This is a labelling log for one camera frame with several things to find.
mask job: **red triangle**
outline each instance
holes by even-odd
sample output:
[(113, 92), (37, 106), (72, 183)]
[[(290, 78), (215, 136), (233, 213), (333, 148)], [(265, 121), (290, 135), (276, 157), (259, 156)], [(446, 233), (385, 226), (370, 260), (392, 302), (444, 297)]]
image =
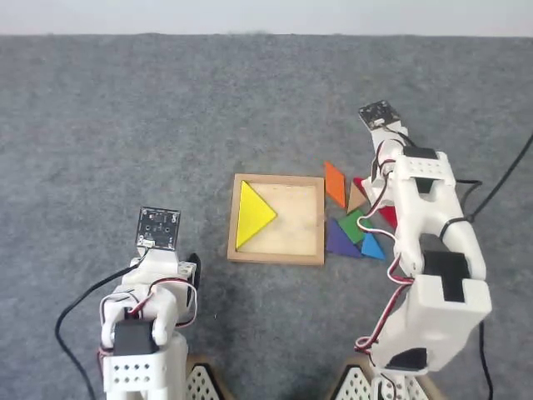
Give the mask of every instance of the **red triangle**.
[[(362, 185), (362, 182), (364, 179), (362, 177), (354, 177), (353, 182), (356, 184), (357, 188), (361, 190), (361, 193), (363, 193), (366, 196), (365, 188)], [(385, 206), (377, 210), (380, 212), (383, 219), (385, 219), (391, 227), (396, 229), (398, 226), (398, 219), (396, 218), (396, 209), (394, 206)]]
[(394, 206), (385, 206), (377, 211), (380, 212), (383, 219), (385, 219), (389, 225), (396, 229), (398, 226), (398, 220), (396, 219), (396, 209)]

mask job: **perforated white panel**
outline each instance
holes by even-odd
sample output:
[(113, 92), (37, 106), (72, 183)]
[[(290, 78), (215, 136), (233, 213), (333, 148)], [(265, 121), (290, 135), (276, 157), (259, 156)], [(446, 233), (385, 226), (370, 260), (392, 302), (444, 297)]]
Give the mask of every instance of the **perforated white panel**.
[(406, 377), (406, 385), (410, 400), (429, 400), (416, 378)]
[(359, 367), (350, 368), (335, 400), (371, 400), (371, 385)]
[(399, 156), (396, 159), (394, 173), (400, 180), (410, 177), (442, 179), (446, 185), (454, 182), (453, 172), (448, 163), (448, 157), (443, 152), (437, 152), (439, 159), (416, 158)]
[(187, 378), (187, 400), (220, 400), (209, 373), (196, 365)]
[(103, 386), (105, 392), (138, 392), (164, 388), (167, 385), (165, 353), (138, 356), (105, 357)]

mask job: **wooden puzzle board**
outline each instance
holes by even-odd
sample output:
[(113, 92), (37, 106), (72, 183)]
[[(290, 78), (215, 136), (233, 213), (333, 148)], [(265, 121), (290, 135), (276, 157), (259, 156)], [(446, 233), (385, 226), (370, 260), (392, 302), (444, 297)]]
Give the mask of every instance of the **wooden puzzle board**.
[[(241, 182), (247, 182), (277, 216), (235, 249)], [(228, 259), (256, 263), (324, 263), (324, 180), (321, 177), (237, 174)]]

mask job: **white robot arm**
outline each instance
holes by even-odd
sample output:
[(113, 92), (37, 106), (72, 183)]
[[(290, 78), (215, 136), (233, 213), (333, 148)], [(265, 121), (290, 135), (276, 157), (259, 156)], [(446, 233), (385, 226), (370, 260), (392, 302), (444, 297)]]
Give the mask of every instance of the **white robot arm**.
[[(379, 373), (399, 382), (443, 368), (491, 311), (491, 297), (485, 261), (463, 216), (447, 156), (412, 146), (388, 102), (364, 107), (360, 116), (376, 150), (371, 176), (362, 184), (373, 208), (396, 208), (398, 226), (390, 236), (395, 262), (407, 277), (397, 279), (400, 286), (374, 333), (358, 339), (356, 349), (371, 356)], [(439, 237), (446, 250), (422, 249), (424, 233)], [(402, 292), (405, 301), (389, 315)]]
[(178, 211), (143, 207), (138, 265), (100, 303), (100, 360), (108, 400), (185, 400), (187, 341), (197, 313), (199, 259), (177, 258)]

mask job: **black cable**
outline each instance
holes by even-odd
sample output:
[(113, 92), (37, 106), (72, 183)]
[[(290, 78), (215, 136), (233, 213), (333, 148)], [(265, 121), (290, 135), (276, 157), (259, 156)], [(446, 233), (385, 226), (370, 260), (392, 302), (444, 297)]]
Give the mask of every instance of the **black cable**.
[(390, 133), (395, 133), (396, 135), (398, 135), (400, 138), (402, 138), (403, 140), (405, 140), (407, 142), (407, 144), (409, 144), (409, 146), (412, 146), (414, 148), (417, 148), (418, 146), (415, 144), (415, 142), (412, 141), (412, 139), (410, 137), (408, 137), (407, 135), (405, 135), (404, 133), (400, 132), (400, 131), (397, 131), (395, 129), (390, 129), (387, 125), (383, 124), (381, 125), (381, 127), (387, 131), (387, 132), (390, 132)]
[(479, 326), (480, 332), (480, 358), (481, 366), (483, 367), (483, 373), (485, 374), (486, 384), (489, 387), (489, 400), (492, 400), (494, 396), (494, 387), (492, 386), (491, 373), (489, 372), (489, 367), (486, 364), (485, 358), (485, 321), (481, 321)]
[(481, 202), (479, 206), (474, 210), (474, 212), (471, 215), (472, 221), (474, 221), (477, 217), (477, 214), (483, 210), (483, 208), (486, 207), (486, 205), (489, 203), (490, 200), (498, 193), (500, 188), (503, 186), (503, 184), (506, 182), (507, 178), (513, 173), (515, 168), (518, 166), (522, 158), (526, 155), (527, 151), (529, 150), (531, 143), (533, 143), (533, 132), (531, 133), (531, 136), (529, 139), (527, 139), (526, 144), (521, 149), (521, 151), (518, 153), (518, 156), (516, 156), (515, 161), (512, 162), (512, 164), (507, 169), (506, 173), (503, 174), (503, 177), (501, 177), (500, 181), (494, 186), (492, 191), (489, 193), (489, 195)]
[(472, 192), (474, 192), (479, 186), (483, 184), (483, 182), (478, 179), (457, 179), (456, 182), (472, 185), (466, 190), (465, 194), (463, 194), (463, 197), (461, 198), (461, 201), (460, 201), (461, 210), (463, 210), (463, 213), (464, 213), (466, 200), (468, 199), (468, 197), (471, 195)]
[[(509, 176), (513, 173), (513, 171), (515, 171), (516, 167), (518, 166), (518, 164), (520, 163), (520, 161), (522, 160), (522, 158), (524, 158), (524, 156), (526, 155), (527, 151), (529, 150), (530, 146), (531, 146), (531, 143), (533, 143), (533, 132), (531, 133), (530, 135), (530, 138), (527, 139), (527, 142), (526, 144), (524, 144), (524, 147), (520, 150), (520, 152), (518, 153), (518, 155), (516, 156), (515, 160), (511, 163), (511, 165), (507, 168), (507, 171), (503, 174), (503, 176), (500, 178), (500, 181), (498, 181), (498, 183), (492, 188), (491, 192), (487, 195), (487, 197), (485, 197), (485, 199), (480, 203), (479, 206), (477, 206), (477, 208), (471, 212), (470, 214), (468, 214), (467, 216), (465, 217), (458, 217), (458, 218), (452, 218), (450, 219), (449, 221), (447, 221), (445, 224), (444, 224), (444, 227), (442, 227), (441, 229), (441, 234), (439, 235), (439, 238), (442, 240), (443, 237), (444, 237), (444, 234), (446, 233), (446, 230), (448, 229), (448, 227), (453, 224), (453, 223), (458, 223), (458, 222), (462, 222), (462, 221), (468, 221), (469, 223), (473, 223), (475, 220), (476, 220), (476, 217), (477, 215), (483, 210), (483, 208), (486, 207), (486, 205), (489, 203), (490, 200), (492, 200), (492, 198), (498, 193), (498, 191), (501, 189), (501, 187), (503, 186), (503, 184), (507, 181), (507, 179), (509, 178)], [(467, 191), (465, 193), (465, 197), (463, 198), (463, 200), (461, 201), (461, 203), (465, 203), (466, 202), (466, 198), (467, 198), (467, 195), (469, 195), (470, 193), (472, 193), (472, 190), (470, 191)]]
[(390, 379), (388, 376), (386, 376), (383, 372), (381, 373), (381, 375), (387, 380), (389, 381), (389, 383), (392, 385), (392, 400), (396, 400), (396, 385), (395, 383), (392, 381), (392, 379)]
[(72, 353), (72, 350), (67, 346), (65, 341), (63, 340), (60, 329), (61, 325), (63, 323), (63, 320), (65, 317), (79, 304), (81, 303), (87, 296), (89, 296), (92, 292), (97, 290), (98, 288), (102, 287), (106, 283), (111, 282), (114, 279), (117, 279), (123, 275), (126, 275), (127, 273), (133, 271), (135, 268), (138, 268), (139, 265), (141, 265), (142, 261), (144, 261), (144, 258), (148, 254), (148, 249), (144, 252), (141, 258), (139, 258), (139, 261), (132, 265), (131, 267), (121, 269), (120, 271), (115, 272), (113, 275), (110, 275), (109, 277), (104, 278), (103, 280), (95, 283), (92, 285), (88, 290), (86, 290), (81, 296), (79, 296), (76, 300), (74, 300), (72, 303), (70, 303), (62, 312), (59, 314), (59, 317), (56, 321), (56, 327), (54, 329), (54, 333), (56, 335), (57, 342), (59, 343), (59, 346), (61, 349), (67, 354), (67, 356), (70, 358), (76, 369), (80, 372), (80, 375), (82, 375), (83, 381), (85, 381), (85, 386), (87, 387), (87, 392), (89, 394), (89, 397), (91, 400), (96, 400), (96, 394), (94, 393), (94, 389), (92, 388), (91, 380), (89, 379), (89, 376), (87, 375), (87, 371), (85, 371), (85, 368), (83, 365), (78, 361), (74, 353)]

